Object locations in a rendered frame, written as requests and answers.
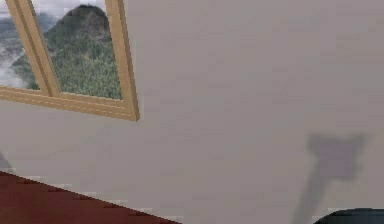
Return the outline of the wooden framed window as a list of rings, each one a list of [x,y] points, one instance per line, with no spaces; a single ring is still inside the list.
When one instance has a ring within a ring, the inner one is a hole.
[[[0,100],[137,121],[123,0],[0,0]]]

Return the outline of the black round object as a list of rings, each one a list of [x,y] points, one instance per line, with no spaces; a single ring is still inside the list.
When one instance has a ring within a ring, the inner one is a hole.
[[[320,218],[313,224],[384,224],[384,209],[338,210]]]

